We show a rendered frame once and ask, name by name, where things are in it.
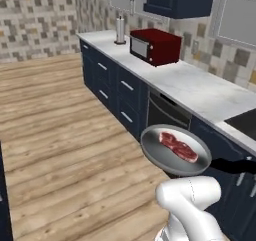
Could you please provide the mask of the raw red steak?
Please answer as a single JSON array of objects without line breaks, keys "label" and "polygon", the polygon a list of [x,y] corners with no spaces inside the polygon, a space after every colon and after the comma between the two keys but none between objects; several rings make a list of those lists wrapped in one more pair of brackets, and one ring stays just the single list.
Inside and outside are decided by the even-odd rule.
[{"label": "raw red steak", "polygon": [[198,160],[198,154],[195,153],[186,143],[179,141],[173,134],[169,132],[161,132],[159,134],[159,142],[169,148],[179,158],[195,163]]}]

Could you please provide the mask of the navy drawer front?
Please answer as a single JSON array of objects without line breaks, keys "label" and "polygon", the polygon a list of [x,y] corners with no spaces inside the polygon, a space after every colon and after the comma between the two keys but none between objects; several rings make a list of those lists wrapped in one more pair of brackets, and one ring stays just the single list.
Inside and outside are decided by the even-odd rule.
[{"label": "navy drawer front", "polygon": [[[124,98],[119,97],[117,101],[117,116],[123,126],[135,137],[140,140],[142,131],[147,125],[147,109],[148,100],[146,100],[140,109],[136,109],[131,103],[127,102]],[[125,112],[132,120],[133,123],[127,121],[122,115],[121,111]]]},{"label": "navy drawer front", "polygon": [[[127,87],[122,85],[120,81],[125,81],[134,88],[130,91]],[[129,101],[136,109],[140,109],[142,104],[146,101],[148,87],[138,77],[123,67],[118,68],[117,72],[117,88],[118,92]]]},{"label": "navy drawer front", "polygon": [[[100,93],[102,90],[108,95],[108,99],[105,99]],[[104,104],[104,106],[113,114],[117,115],[117,93],[114,88],[112,88],[105,81],[98,79],[95,83],[95,91],[98,99]]]},{"label": "navy drawer front", "polygon": [[[109,57],[104,55],[103,53],[97,51],[95,53],[96,67],[98,76],[105,80],[107,84],[113,85],[116,80],[116,69],[117,64],[112,61]],[[102,69],[97,63],[101,63],[107,67],[107,70]]]}]

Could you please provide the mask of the black dishwasher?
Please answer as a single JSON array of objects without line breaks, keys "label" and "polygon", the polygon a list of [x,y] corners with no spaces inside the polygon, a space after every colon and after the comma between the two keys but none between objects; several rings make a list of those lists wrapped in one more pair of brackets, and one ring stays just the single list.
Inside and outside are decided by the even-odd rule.
[{"label": "black dishwasher", "polygon": [[155,89],[149,92],[148,126],[169,124],[189,129],[192,114]]}]

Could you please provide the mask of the navy cupboard door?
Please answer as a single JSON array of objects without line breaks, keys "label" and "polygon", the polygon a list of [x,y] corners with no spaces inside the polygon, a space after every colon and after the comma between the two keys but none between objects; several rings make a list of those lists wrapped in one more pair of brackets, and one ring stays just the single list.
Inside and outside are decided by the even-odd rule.
[{"label": "navy cupboard door", "polygon": [[[247,151],[231,139],[192,117],[190,131],[208,146],[212,159],[256,162],[256,151]],[[231,241],[256,241],[256,195],[250,197],[256,174],[245,173],[240,186],[236,186],[240,175],[209,167],[205,175],[214,177],[221,185],[221,199],[207,211],[218,221],[222,231]]]},{"label": "navy cupboard door", "polygon": [[84,83],[91,91],[94,91],[95,90],[95,82],[94,82],[95,51],[87,42],[83,40],[80,40],[80,48],[81,48],[81,55],[83,60]]}]

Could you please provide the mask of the red microwave oven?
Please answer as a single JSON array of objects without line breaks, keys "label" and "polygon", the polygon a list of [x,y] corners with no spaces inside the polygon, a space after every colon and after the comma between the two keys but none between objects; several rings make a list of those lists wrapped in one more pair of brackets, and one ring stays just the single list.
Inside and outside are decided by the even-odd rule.
[{"label": "red microwave oven", "polygon": [[152,66],[177,63],[182,38],[159,29],[148,28],[130,32],[130,53]]}]

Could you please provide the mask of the paper towel roll on stand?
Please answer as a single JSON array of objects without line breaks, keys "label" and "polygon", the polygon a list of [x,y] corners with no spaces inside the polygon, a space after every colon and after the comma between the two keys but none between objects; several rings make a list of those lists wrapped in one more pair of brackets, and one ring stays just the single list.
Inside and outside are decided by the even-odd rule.
[{"label": "paper towel roll on stand", "polygon": [[116,40],[114,43],[117,45],[123,45],[126,43],[124,18],[122,16],[119,16],[116,19]]}]

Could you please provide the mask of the black sink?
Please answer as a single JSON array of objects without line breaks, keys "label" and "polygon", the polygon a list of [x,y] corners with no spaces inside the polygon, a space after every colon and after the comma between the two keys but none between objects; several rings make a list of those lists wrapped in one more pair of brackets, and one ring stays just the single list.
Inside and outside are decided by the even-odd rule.
[{"label": "black sink", "polygon": [[256,108],[226,119],[225,122],[256,141]]}]

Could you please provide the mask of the navy wall cupboard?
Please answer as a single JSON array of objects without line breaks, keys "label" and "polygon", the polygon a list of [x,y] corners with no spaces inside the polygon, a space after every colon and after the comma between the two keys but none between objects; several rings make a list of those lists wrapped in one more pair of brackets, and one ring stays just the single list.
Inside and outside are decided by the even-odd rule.
[{"label": "navy wall cupboard", "polygon": [[146,0],[145,12],[171,19],[208,17],[213,0]]}]

